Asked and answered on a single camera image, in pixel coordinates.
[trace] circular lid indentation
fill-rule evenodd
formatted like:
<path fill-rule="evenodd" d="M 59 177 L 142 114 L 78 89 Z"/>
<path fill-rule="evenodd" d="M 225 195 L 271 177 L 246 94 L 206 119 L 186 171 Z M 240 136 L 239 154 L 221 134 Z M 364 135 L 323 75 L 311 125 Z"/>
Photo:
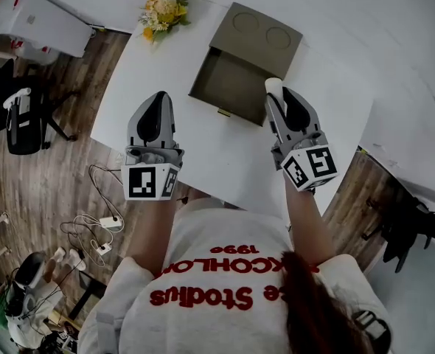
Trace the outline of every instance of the circular lid indentation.
<path fill-rule="evenodd" d="M 232 25 L 237 31 L 248 33 L 259 28 L 259 21 L 251 13 L 238 13 L 232 19 Z"/>
<path fill-rule="evenodd" d="M 266 36 L 268 44 L 275 49 L 287 49 L 291 45 L 290 35 L 281 27 L 271 27 Z"/>

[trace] charger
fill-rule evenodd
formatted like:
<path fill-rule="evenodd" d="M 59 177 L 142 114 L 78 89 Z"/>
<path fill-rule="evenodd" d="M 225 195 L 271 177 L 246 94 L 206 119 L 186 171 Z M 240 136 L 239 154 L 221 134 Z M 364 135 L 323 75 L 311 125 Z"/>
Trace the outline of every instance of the charger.
<path fill-rule="evenodd" d="M 107 218 L 101 218 L 100 224 L 102 228 L 116 228 L 122 226 L 122 219 L 120 216 L 109 216 Z"/>
<path fill-rule="evenodd" d="M 109 253 L 112 250 L 112 247 L 110 244 L 104 243 L 101 246 L 98 246 L 96 250 L 100 256 L 104 256 L 106 253 Z"/>

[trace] electrical cord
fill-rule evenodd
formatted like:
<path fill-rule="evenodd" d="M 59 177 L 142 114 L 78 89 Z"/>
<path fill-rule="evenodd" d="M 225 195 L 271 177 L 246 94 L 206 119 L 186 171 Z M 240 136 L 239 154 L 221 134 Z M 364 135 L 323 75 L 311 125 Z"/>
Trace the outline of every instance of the electrical cord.
<path fill-rule="evenodd" d="M 99 266 L 100 268 L 103 268 L 103 267 L 105 267 L 105 261 L 99 255 L 98 255 L 98 258 L 100 259 L 100 261 L 96 261 L 91 256 L 90 252 L 86 250 L 85 245 L 83 244 L 82 237 L 81 237 L 81 232 L 79 232 L 77 230 L 77 228 L 79 226 L 81 226 L 81 227 L 87 228 L 87 230 L 90 231 L 90 233 L 93 235 L 93 238 L 90 239 L 90 246 L 97 253 L 98 249 L 101 247 L 101 245 L 100 245 L 100 241 L 98 240 L 98 237 L 94 233 L 93 229 L 95 227 L 100 227 L 100 228 L 104 229 L 105 231 L 107 231 L 108 234 L 111 237 L 110 240 L 107 242 L 107 244 L 111 245 L 113 243 L 113 241 L 114 241 L 114 234 L 121 232 L 125 228 L 125 223 L 124 223 L 124 218 L 122 217 L 122 214 L 119 212 L 119 210 L 113 204 L 113 202 L 111 202 L 111 200 L 103 194 L 103 192 L 101 191 L 100 187 L 98 186 L 98 182 L 97 182 L 97 178 L 96 178 L 98 170 L 102 170 L 104 172 L 110 173 L 114 177 L 114 179 L 119 184 L 122 185 L 122 182 L 121 182 L 120 178 L 116 174 L 114 174 L 115 172 L 120 172 L 121 170 L 120 169 L 108 169 L 106 167 L 102 167 L 102 166 L 95 165 L 95 164 L 91 164 L 88 167 L 88 176 L 90 177 L 90 180 L 91 180 L 91 183 L 93 184 L 93 187 L 96 189 L 98 194 L 100 194 L 101 199 L 105 202 L 105 205 L 108 208 L 109 212 L 111 213 L 111 216 L 113 217 L 113 220 L 117 221 L 118 217 L 119 217 L 121 226 L 119 227 L 119 229 L 109 229 L 107 227 L 104 227 L 100 223 L 100 221 L 98 219 L 96 219 L 95 217 L 91 216 L 90 214 L 86 214 L 85 213 L 85 214 L 77 215 L 73 219 L 73 221 L 61 223 L 60 224 L 60 230 L 63 233 L 67 234 L 71 246 L 76 248 L 76 250 L 80 250 L 80 248 L 77 245 L 74 245 L 73 242 L 72 242 L 72 238 L 77 239 L 78 243 L 80 244 L 81 249 L 89 257 L 89 259 L 96 266 Z M 63 226 L 65 226 L 67 224 L 71 224 L 72 225 L 73 232 L 72 231 L 66 231 L 66 230 L 63 229 Z"/>
<path fill-rule="evenodd" d="M 64 276 L 63 278 L 62 278 L 62 280 L 57 284 L 57 287 L 55 287 L 54 288 L 54 291 L 53 292 L 51 292 L 49 295 L 47 295 L 45 298 L 43 298 L 43 299 L 41 299 L 41 300 L 38 300 L 38 302 L 37 303 L 35 303 L 35 306 L 34 307 L 32 307 L 30 310 L 28 310 L 23 316 L 21 316 L 20 317 L 20 319 L 25 319 L 26 317 L 27 318 L 29 318 L 29 316 L 31 316 L 31 315 L 33 315 L 33 314 L 35 314 L 37 311 L 38 311 L 38 309 L 42 306 L 42 304 L 43 303 L 45 303 L 46 301 L 47 301 L 47 299 L 48 298 L 50 298 L 52 295 L 54 295 L 54 294 L 56 294 L 57 292 L 62 292 L 62 290 L 60 289 L 60 285 L 63 283 L 63 281 L 73 272 L 73 270 L 75 270 L 78 266 L 79 266 L 79 264 L 80 263 L 78 263 L 71 271 L 69 271 L 67 274 L 66 274 L 66 276 Z"/>
<path fill-rule="evenodd" d="M 7 296 L 8 296 L 8 293 L 10 292 L 10 287 L 11 287 L 11 284 L 13 283 L 13 280 L 14 280 L 13 275 L 14 275 L 14 272 L 16 270 L 19 270 L 19 268 L 15 268 L 13 271 L 11 271 L 11 275 L 8 278 L 6 287 L 4 288 L 3 293 L 1 294 L 2 295 L 2 299 L 1 300 L 3 300 L 3 307 L 4 308 L 7 307 Z"/>
<path fill-rule="evenodd" d="M 67 301 L 65 301 L 65 302 L 63 303 L 63 307 L 62 307 L 62 310 L 60 311 L 60 317 L 58 318 L 57 325 L 60 324 L 60 320 L 62 319 L 63 310 L 65 309 L 65 306 L 66 306 L 66 305 L 67 305 Z"/>
<path fill-rule="evenodd" d="M 34 330 L 38 335 L 43 336 L 44 338 L 46 337 L 45 334 L 39 332 L 37 329 L 35 329 L 35 328 L 32 326 L 32 321 L 31 321 L 31 319 L 30 319 L 29 317 L 27 317 L 27 320 L 29 321 L 29 325 L 30 325 L 30 327 L 32 328 L 32 330 Z"/>

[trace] chair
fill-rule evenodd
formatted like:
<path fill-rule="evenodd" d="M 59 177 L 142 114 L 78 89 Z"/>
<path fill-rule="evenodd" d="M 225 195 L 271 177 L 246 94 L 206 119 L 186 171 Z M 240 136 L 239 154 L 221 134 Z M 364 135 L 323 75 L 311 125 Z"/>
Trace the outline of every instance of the chair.
<path fill-rule="evenodd" d="M 77 140 L 75 135 L 67 136 L 52 118 L 54 111 L 71 96 L 79 95 L 70 91 L 60 99 L 49 100 L 49 89 L 37 76 L 13 77 L 12 60 L 0 68 L 0 131 L 6 127 L 8 150 L 15 155 L 30 155 L 40 149 L 47 149 L 46 129 L 50 125 L 63 139 L 69 142 Z M 7 111 L 3 102 L 17 91 L 30 88 L 31 94 L 16 99 Z"/>
<path fill-rule="evenodd" d="M 424 249 L 429 247 L 432 238 L 435 239 L 435 213 L 429 211 L 427 206 L 417 198 L 408 195 L 399 204 L 393 204 L 386 212 L 381 212 L 379 206 L 370 200 L 367 204 L 380 212 L 383 220 L 372 233 L 363 234 L 362 238 L 369 240 L 373 235 L 381 232 L 381 236 L 388 242 L 383 261 L 387 263 L 397 257 L 396 273 L 403 268 L 417 235 L 427 237 Z"/>

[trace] white cable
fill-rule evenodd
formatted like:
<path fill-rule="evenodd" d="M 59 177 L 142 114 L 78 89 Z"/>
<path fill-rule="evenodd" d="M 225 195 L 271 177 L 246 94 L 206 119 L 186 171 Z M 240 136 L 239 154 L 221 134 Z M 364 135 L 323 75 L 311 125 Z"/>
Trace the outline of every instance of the white cable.
<path fill-rule="evenodd" d="M 88 251 L 86 250 L 86 248 L 85 248 L 85 246 L 83 245 L 83 242 L 82 242 L 82 239 L 81 239 L 81 236 L 80 236 L 80 234 L 78 233 L 78 231 L 77 231 L 77 227 L 76 227 L 76 220 L 77 220 L 77 218 L 83 218 L 83 221 L 85 221 L 84 219 L 85 219 L 85 217 L 84 217 L 84 215 L 87 215 L 87 217 L 91 217 L 90 215 L 88 215 L 88 214 L 82 214 L 82 215 L 77 215 L 77 216 L 75 216 L 75 218 L 74 218 L 74 220 L 73 220 L 73 224 L 72 224 L 72 226 L 73 226 L 73 230 L 75 231 L 75 233 L 77 234 L 77 239 L 78 239 L 78 241 L 80 242 L 80 245 L 81 245 L 81 247 L 82 247 L 82 249 L 83 249 L 83 252 L 90 258 L 90 260 L 91 261 L 93 261 L 93 263 L 96 265 L 96 266 L 99 266 L 100 268 L 104 268 L 105 267 L 105 261 L 104 261 L 104 259 L 102 259 L 101 258 L 101 256 L 100 256 L 100 259 L 101 259 L 101 264 L 100 263 L 98 263 L 97 261 L 95 261 L 94 260 L 94 258 L 88 253 Z"/>
<path fill-rule="evenodd" d="M 94 171 L 93 171 L 92 174 L 90 173 L 90 172 L 91 172 L 91 167 L 94 167 Z M 106 197 L 106 196 L 101 192 L 100 188 L 98 187 L 98 183 L 97 183 L 97 180 L 96 180 L 96 172 L 97 172 L 99 169 L 100 169 L 100 170 L 103 170 L 103 171 L 105 171 L 105 172 L 109 172 L 109 173 L 114 177 L 114 179 L 115 179 L 119 184 L 121 184 L 121 185 L 123 185 L 123 184 L 122 184 L 121 180 L 119 179 L 119 177 L 116 176 L 116 175 L 115 175 L 111 170 L 109 170 L 108 168 L 101 167 L 101 166 L 99 166 L 99 165 L 93 165 L 93 166 L 90 166 L 90 168 L 88 169 L 88 172 L 91 174 L 91 180 L 92 180 L 92 182 L 93 182 L 94 187 L 96 188 L 96 190 L 98 191 L 98 193 L 101 195 L 101 197 L 105 200 L 105 202 L 106 202 L 106 204 L 108 205 L 108 207 L 109 207 L 113 212 L 115 212 L 115 215 L 118 216 L 119 219 L 121 219 L 121 226 L 120 226 L 120 228 L 119 228 L 118 230 L 109 229 L 109 228 L 107 228 L 107 227 L 104 227 L 104 226 L 101 224 L 101 222 L 100 222 L 98 219 L 96 219 L 94 216 L 91 216 L 90 214 L 87 214 L 87 213 L 84 213 L 84 214 L 80 214 L 80 215 L 75 216 L 75 218 L 74 218 L 74 220 L 73 220 L 73 222 L 72 222 L 72 223 L 73 223 L 72 226 L 73 226 L 73 230 L 74 230 L 75 234 L 77 235 L 77 239 L 78 239 L 78 241 L 80 241 L 80 245 L 81 245 L 81 247 L 82 247 L 82 250 L 86 253 L 86 255 L 90 258 L 90 260 L 93 261 L 93 263 L 94 263 L 95 265 L 99 266 L 100 268 L 104 268 L 104 267 L 105 267 L 105 261 L 104 261 L 104 259 L 103 259 L 100 255 L 98 255 L 98 257 L 101 259 L 101 263 L 98 263 L 98 262 L 97 262 L 97 261 L 96 261 L 96 260 L 95 260 L 95 259 L 94 259 L 90 254 L 89 254 L 89 252 L 85 249 L 85 246 L 83 245 L 83 242 L 82 242 L 82 240 L 81 240 L 80 233 L 77 231 L 77 227 L 76 227 L 77 224 L 82 224 L 82 225 L 85 225 L 85 226 L 87 226 L 87 227 L 91 227 L 91 228 L 96 227 L 96 226 L 101 227 L 102 229 L 104 229 L 105 231 L 107 231 L 107 232 L 109 233 L 109 235 L 111 236 L 111 240 L 108 242 L 109 245 L 111 245 L 111 244 L 113 243 L 113 241 L 114 241 L 114 235 L 113 235 L 113 234 L 116 234 L 116 233 L 118 233 L 118 232 L 121 232 L 121 231 L 125 228 L 124 218 L 122 217 L 121 213 L 118 211 L 118 209 L 116 208 L 116 206 L 114 206 L 113 202 L 111 202 L 110 199 L 109 199 L 108 197 Z M 93 248 L 93 250 L 94 250 L 96 253 L 98 253 L 98 248 L 100 247 L 100 244 L 99 244 L 95 239 L 91 239 L 91 240 L 90 240 L 90 246 Z"/>

